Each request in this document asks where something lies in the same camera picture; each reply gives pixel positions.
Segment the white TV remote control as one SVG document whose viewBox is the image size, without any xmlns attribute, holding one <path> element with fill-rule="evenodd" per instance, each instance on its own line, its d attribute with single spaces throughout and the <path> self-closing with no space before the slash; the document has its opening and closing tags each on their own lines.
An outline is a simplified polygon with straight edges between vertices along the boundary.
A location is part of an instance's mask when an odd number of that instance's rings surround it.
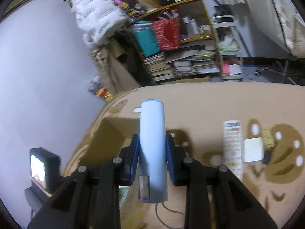
<svg viewBox="0 0 305 229">
<path fill-rule="evenodd" d="M 239 120 L 223 123 L 223 165 L 241 181 L 243 176 L 242 131 Z"/>
</svg>

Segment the cardboard box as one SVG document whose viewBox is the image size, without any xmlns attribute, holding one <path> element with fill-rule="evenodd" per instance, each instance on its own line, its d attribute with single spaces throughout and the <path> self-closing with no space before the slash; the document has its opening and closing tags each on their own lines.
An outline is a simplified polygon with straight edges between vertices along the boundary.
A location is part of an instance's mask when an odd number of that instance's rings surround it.
<svg viewBox="0 0 305 229">
<path fill-rule="evenodd" d="M 69 176 L 80 165 L 97 167 L 119 155 L 129 146 L 132 136 L 139 132 L 138 118 L 105 117 L 95 121 L 88 129 L 66 164 L 63 175 Z M 138 179 L 125 195 L 120 205 L 121 228 L 143 228 L 148 205 L 138 201 Z"/>
</svg>

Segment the light blue power bank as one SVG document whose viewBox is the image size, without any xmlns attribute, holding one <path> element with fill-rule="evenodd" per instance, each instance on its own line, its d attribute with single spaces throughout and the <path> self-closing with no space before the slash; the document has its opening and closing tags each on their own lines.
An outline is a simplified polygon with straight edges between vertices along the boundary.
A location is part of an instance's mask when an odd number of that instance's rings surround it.
<svg viewBox="0 0 305 229">
<path fill-rule="evenodd" d="M 168 199 L 164 104 L 141 104 L 139 148 L 139 201 L 158 204 Z"/>
</svg>

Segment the white square charger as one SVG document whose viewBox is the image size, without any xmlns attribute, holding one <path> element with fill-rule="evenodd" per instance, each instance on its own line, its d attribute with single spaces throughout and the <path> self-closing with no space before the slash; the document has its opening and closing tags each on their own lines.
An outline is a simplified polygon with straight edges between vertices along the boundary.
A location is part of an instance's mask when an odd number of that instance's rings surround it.
<svg viewBox="0 0 305 229">
<path fill-rule="evenodd" d="M 264 145 L 262 138 L 245 139 L 243 141 L 243 161 L 256 162 L 264 157 Z"/>
</svg>

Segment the small olive box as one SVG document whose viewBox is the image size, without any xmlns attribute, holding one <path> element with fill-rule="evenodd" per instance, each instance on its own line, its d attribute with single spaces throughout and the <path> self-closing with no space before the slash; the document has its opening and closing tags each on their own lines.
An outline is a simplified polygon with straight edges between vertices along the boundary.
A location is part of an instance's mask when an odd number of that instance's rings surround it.
<svg viewBox="0 0 305 229">
<path fill-rule="evenodd" d="M 272 149 L 275 147 L 274 136 L 272 135 L 270 129 L 263 129 L 261 131 L 261 137 L 265 149 Z"/>
</svg>

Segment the plush toys in bag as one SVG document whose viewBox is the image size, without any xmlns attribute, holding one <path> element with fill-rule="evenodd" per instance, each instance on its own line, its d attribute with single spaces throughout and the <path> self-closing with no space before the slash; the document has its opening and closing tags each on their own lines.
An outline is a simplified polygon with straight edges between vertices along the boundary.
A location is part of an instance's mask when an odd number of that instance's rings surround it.
<svg viewBox="0 0 305 229">
<path fill-rule="evenodd" d="M 113 95 L 100 81 L 91 81 L 86 90 L 105 101 L 110 101 L 113 99 Z"/>
</svg>

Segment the beige floral rug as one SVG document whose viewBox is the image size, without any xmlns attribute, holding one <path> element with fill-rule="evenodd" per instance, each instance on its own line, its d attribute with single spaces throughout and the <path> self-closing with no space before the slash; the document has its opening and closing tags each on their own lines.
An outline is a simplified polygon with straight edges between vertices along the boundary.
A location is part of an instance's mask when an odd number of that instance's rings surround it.
<svg viewBox="0 0 305 229">
<path fill-rule="evenodd" d="M 117 94 L 95 121 L 139 118 L 148 99 L 163 102 L 166 130 L 175 144 L 210 167 L 221 161 L 223 122 L 239 120 L 244 139 L 270 129 L 275 142 L 270 163 L 245 163 L 242 182 L 278 228 L 304 228 L 304 87 L 261 82 L 148 86 Z"/>
</svg>

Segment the stack of books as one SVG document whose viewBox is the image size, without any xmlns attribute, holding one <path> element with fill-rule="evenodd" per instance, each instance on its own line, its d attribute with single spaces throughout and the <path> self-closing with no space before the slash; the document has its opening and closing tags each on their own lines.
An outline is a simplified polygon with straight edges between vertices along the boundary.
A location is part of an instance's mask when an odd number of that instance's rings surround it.
<svg viewBox="0 0 305 229">
<path fill-rule="evenodd" d="M 166 63 L 164 52 L 145 58 L 143 65 L 154 82 L 161 82 L 175 77 L 171 64 Z"/>
</svg>

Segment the white puffer jacket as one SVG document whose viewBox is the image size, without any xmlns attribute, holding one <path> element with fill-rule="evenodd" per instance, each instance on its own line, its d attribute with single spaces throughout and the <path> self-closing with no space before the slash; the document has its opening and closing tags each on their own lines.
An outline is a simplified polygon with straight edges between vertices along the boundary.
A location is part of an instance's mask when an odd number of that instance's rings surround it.
<svg viewBox="0 0 305 229">
<path fill-rule="evenodd" d="M 101 47 L 127 22 L 126 13 L 112 0 L 69 0 L 76 25 L 90 48 Z"/>
</svg>

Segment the wooden bookshelf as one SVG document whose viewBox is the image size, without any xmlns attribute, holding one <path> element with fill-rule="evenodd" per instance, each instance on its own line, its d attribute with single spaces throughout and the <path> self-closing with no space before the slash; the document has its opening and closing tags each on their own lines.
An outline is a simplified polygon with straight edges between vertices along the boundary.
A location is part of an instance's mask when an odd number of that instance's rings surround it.
<svg viewBox="0 0 305 229">
<path fill-rule="evenodd" d="M 136 0 L 140 9 L 132 13 L 132 21 L 127 27 L 132 43 L 139 51 L 143 69 L 149 81 L 160 84 L 184 77 L 199 77 L 220 72 L 219 55 L 216 39 L 211 28 L 211 21 L 206 13 L 203 0 L 176 0 L 175 3 L 162 6 L 158 0 Z M 175 77 L 173 79 L 154 82 L 143 65 L 146 58 L 129 27 L 137 21 L 162 19 L 179 19 L 180 46 L 175 50 L 162 51 L 166 63 L 171 64 Z"/>
</svg>

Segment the teal bag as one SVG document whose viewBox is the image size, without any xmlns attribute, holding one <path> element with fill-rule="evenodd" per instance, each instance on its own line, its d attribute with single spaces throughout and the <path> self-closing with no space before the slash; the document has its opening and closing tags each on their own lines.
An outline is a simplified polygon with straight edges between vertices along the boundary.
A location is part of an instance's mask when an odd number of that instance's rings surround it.
<svg viewBox="0 0 305 229">
<path fill-rule="evenodd" d="M 152 29 L 152 24 L 149 21 L 137 21 L 129 27 L 129 30 L 136 39 L 136 42 L 145 57 L 160 52 L 157 39 Z"/>
</svg>

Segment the white utility cart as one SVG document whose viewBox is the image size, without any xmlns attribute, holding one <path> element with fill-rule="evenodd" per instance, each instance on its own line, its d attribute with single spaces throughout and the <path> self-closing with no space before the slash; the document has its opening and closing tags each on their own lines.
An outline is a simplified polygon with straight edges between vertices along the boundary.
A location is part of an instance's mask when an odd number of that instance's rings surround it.
<svg viewBox="0 0 305 229">
<path fill-rule="evenodd" d="M 236 18 L 218 15 L 211 18 L 211 26 L 217 43 L 222 79 L 241 81 L 243 58 Z"/>
</svg>

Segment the red patterned gift bag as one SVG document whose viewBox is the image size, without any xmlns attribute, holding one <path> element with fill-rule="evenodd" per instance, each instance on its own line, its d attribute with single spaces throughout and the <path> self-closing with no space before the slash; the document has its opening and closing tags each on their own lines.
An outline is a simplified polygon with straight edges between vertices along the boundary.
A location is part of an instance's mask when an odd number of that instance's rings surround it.
<svg viewBox="0 0 305 229">
<path fill-rule="evenodd" d="M 162 19 L 151 22 L 153 32 L 162 51 L 175 50 L 180 46 L 179 19 Z"/>
</svg>

